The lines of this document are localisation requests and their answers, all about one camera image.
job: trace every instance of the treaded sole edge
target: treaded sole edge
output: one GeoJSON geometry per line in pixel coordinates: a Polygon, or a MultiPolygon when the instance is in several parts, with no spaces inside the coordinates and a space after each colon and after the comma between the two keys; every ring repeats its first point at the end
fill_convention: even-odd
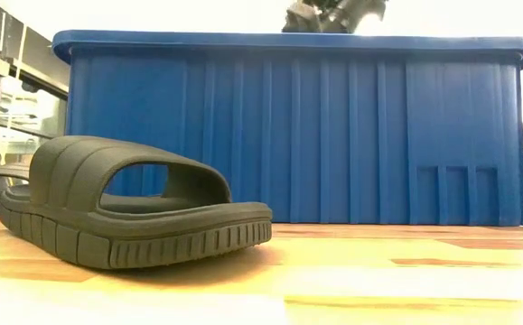
{"type": "Polygon", "coordinates": [[[226,254],[271,239],[269,220],[146,240],[99,237],[43,216],[11,211],[2,206],[0,221],[16,236],[59,259],[99,269],[177,264],[226,254]]]}

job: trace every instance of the window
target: window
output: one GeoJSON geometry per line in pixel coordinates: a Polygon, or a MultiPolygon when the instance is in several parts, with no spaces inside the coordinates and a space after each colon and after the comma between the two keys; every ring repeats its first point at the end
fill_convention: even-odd
{"type": "Polygon", "coordinates": [[[45,89],[32,80],[0,78],[0,165],[28,164],[39,146],[64,134],[66,100],[45,89]]]}
{"type": "Polygon", "coordinates": [[[36,149],[46,140],[38,135],[0,126],[0,165],[18,162],[29,164],[36,149]]]}
{"type": "Polygon", "coordinates": [[[28,164],[41,144],[64,133],[66,101],[13,77],[0,85],[0,164],[28,164]]]}
{"type": "Polygon", "coordinates": [[[44,136],[62,135],[66,101],[31,83],[4,77],[1,82],[0,123],[30,129],[44,136]]]}

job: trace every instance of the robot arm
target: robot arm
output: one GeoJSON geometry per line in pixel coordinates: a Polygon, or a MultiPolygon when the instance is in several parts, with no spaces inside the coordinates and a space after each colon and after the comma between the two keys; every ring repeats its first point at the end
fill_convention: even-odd
{"type": "Polygon", "coordinates": [[[387,0],[303,0],[287,9],[284,33],[354,33],[367,14],[383,19],[387,0]]]}

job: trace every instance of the blue plastic bin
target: blue plastic bin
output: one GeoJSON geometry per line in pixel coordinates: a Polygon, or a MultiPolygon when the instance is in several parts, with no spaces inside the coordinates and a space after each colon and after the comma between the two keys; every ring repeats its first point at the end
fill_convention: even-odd
{"type": "MultiPolygon", "coordinates": [[[[67,130],[208,163],[277,222],[523,225],[522,38],[60,32],[67,130]]],[[[163,171],[119,173],[125,195],[163,171]]]]}

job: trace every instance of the wooden surface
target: wooden surface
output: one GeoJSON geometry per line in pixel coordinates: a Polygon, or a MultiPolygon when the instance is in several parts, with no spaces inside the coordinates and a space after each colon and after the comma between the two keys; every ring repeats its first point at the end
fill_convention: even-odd
{"type": "Polygon", "coordinates": [[[523,324],[523,227],[274,225],[262,246],[97,272],[0,225],[0,324],[523,324]]]}

